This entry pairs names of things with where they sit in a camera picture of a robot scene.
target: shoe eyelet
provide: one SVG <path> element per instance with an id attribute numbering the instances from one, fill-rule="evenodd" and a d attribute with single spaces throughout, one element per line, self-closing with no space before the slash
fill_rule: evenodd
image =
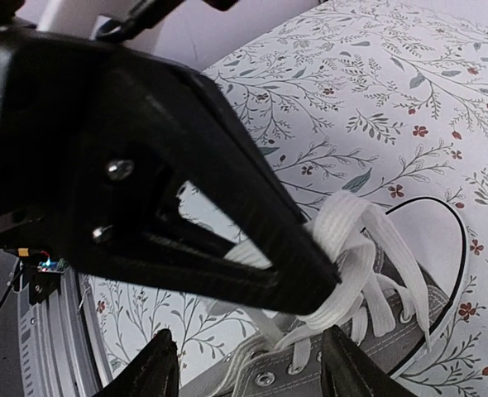
<path id="1" fill-rule="evenodd" d="M 290 364 L 288 368 L 286 368 L 286 373 L 288 375 L 297 375 L 300 374 L 301 371 L 304 370 L 303 366 L 296 366 L 295 368 Z"/>
<path id="2" fill-rule="evenodd" d="M 264 349 L 260 349 L 260 350 L 251 352 L 251 354 L 250 354 L 250 360 L 253 360 L 254 358 L 257 358 L 258 356 L 262 356 L 262 355 L 266 354 L 267 352 L 268 351 L 267 350 L 264 350 Z"/>
<path id="3" fill-rule="evenodd" d="M 273 372 L 262 372 L 255 378 L 255 384 L 259 387 L 266 387 L 275 382 L 275 374 Z"/>
<path id="4" fill-rule="evenodd" d="M 400 321 L 401 324 L 407 324 L 407 323 L 409 323 L 412 318 L 413 318 L 413 316 L 410 316 L 409 318 L 404 318 L 404 310 L 402 310 L 400 312 L 399 321 Z"/>

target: black wire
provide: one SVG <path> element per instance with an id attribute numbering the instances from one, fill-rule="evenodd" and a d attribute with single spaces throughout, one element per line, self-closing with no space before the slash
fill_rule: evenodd
<path id="1" fill-rule="evenodd" d="M 12 281 L 11 281 L 11 284 L 7 287 L 7 289 L 5 290 L 5 294 L 3 294 L 2 296 L 2 300 L 0 300 L 0 310 L 1 308 L 3 307 L 3 305 L 5 304 L 5 301 L 7 300 L 7 297 L 9 296 L 9 294 L 11 293 L 11 289 L 12 287 L 14 286 L 14 283 L 16 283 L 18 281 L 18 279 L 20 278 L 20 276 L 22 275 L 23 273 L 23 267 L 21 267 L 17 272 L 16 274 L 14 275 L 14 277 L 12 278 Z"/>

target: shoelace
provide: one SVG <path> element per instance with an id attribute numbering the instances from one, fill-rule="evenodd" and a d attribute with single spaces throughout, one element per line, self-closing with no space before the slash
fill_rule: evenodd
<path id="1" fill-rule="evenodd" d="M 352 321 L 351 338 L 359 344 L 366 336 L 368 313 L 371 314 L 373 333 L 383 337 L 396 326 L 386 299 L 396 291 L 403 306 L 400 321 L 408 322 L 416 315 L 430 350 L 428 287 L 413 254 L 379 206 L 352 193 L 337 192 L 325 201 L 316 219 L 305 227 L 331 261 L 339 264 L 342 283 L 315 313 L 298 316 L 304 325 L 286 335 L 262 310 L 241 308 L 255 322 L 270 349 L 283 350 L 294 345 L 291 367 L 295 370 L 304 368 L 309 361 L 311 337 L 333 325 L 342 326 Z M 375 242 L 361 234 L 364 228 Z M 405 287 L 373 271 L 375 243 L 395 266 Z M 260 269 L 271 266 L 250 241 L 235 246 L 226 258 Z M 213 315 L 236 308 L 233 304 L 208 301 L 208 311 Z"/>

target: metal screw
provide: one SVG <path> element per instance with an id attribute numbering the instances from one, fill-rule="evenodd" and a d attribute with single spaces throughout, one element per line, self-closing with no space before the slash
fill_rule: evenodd
<path id="1" fill-rule="evenodd" d="M 288 368 L 286 369 L 286 372 L 288 373 L 288 375 L 297 375 L 302 370 L 303 370 L 303 367 L 302 366 L 296 366 L 295 368 L 293 368 L 292 365 L 290 364 L 288 366 Z"/>
<path id="2" fill-rule="evenodd" d="M 275 375 L 273 372 L 262 372 L 255 378 L 255 383 L 259 387 L 266 387 L 275 382 Z"/>
<path id="3" fill-rule="evenodd" d="M 132 160 L 112 160 L 106 166 L 108 178 L 113 181 L 125 180 L 134 171 Z"/>
<path id="4" fill-rule="evenodd" d="M 96 243 L 105 242 L 112 237 L 113 225 L 96 227 L 92 232 L 93 241 Z"/>

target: floral fabric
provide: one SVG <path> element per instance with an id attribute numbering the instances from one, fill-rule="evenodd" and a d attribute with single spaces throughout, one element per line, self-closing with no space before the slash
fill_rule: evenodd
<path id="1" fill-rule="evenodd" d="M 329 0 L 206 71 L 308 218 L 339 189 L 391 208 L 432 195 L 459 210 L 471 274 L 433 351 L 399 381 L 417 395 L 488 396 L 488 28 L 416 7 Z M 184 215 L 239 241 L 189 187 Z M 182 382 L 254 331 L 199 298 L 92 279 L 114 375 L 160 328 Z"/>

